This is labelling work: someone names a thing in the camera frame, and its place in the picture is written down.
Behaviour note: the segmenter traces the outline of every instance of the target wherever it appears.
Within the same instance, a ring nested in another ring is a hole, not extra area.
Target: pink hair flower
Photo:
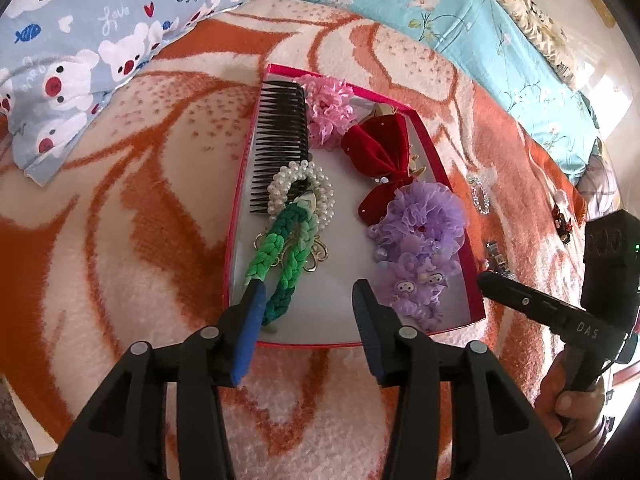
[[[332,150],[351,127],[356,114],[350,104],[353,89],[335,77],[303,75],[294,79],[305,89],[309,143]]]

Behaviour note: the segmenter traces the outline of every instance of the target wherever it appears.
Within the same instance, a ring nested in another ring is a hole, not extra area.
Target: metal screw
[[[418,335],[418,331],[412,326],[403,326],[398,330],[398,335],[403,339],[413,339]]]
[[[218,330],[214,326],[206,326],[202,330],[200,330],[200,337],[204,339],[215,339],[220,334],[220,330]]]
[[[137,343],[133,343],[133,345],[131,345],[130,350],[133,355],[142,355],[147,350],[149,350],[149,345],[144,341],[138,341]]]
[[[472,341],[469,343],[469,348],[475,354],[484,354],[487,351],[487,347],[482,341]]]

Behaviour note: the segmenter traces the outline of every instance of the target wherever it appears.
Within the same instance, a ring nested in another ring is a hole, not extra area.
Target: red bow hair clip
[[[342,150],[364,176],[380,181],[358,207],[366,225],[380,222],[396,189],[411,184],[422,170],[411,172],[409,136],[401,114],[373,117],[348,129]]]

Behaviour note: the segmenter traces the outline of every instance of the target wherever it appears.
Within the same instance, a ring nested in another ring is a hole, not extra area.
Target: rhinestone bracelet
[[[485,215],[485,216],[488,215],[489,214],[489,195],[486,192],[486,188],[484,187],[484,184],[478,177],[473,175],[469,175],[466,178],[466,181],[469,183],[469,186],[471,188],[471,200],[473,200],[475,208],[478,210],[478,212],[481,215]],[[480,190],[480,193],[482,193],[482,205],[480,203],[478,189]]]

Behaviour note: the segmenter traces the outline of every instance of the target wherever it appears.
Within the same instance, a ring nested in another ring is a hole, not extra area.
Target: patterned fabric
[[[268,62],[412,106],[465,204],[475,257],[497,240],[523,283],[578,303],[584,201],[485,90],[379,23],[255,0],[201,23],[118,90],[45,189],[0,144],[0,368],[54,439],[128,345],[177,343],[216,322],[236,175]],[[482,175],[489,216],[472,204],[468,173]],[[575,224],[567,246],[551,217],[558,189]],[[533,400],[558,341],[520,314],[485,307],[486,320],[436,339],[485,341]],[[258,348],[241,387],[222,391],[238,478],[378,478],[397,395],[376,386],[361,348]],[[444,465],[450,425],[440,434]]]
[[[0,436],[24,464],[38,459],[33,442],[15,409],[9,388],[0,377]]]
[[[574,92],[578,89],[575,73],[577,61],[567,45],[564,30],[533,0],[497,0],[513,18],[518,28],[535,46],[560,80]]]
[[[607,147],[598,139],[587,171],[576,186],[587,203],[587,220],[595,220],[622,209],[618,179]]]
[[[0,17],[0,112],[38,184],[162,48],[246,0],[12,0]]]
[[[352,10],[427,44],[478,81],[573,184],[584,173],[597,131],[582,99],[496,0],[306,1]]]

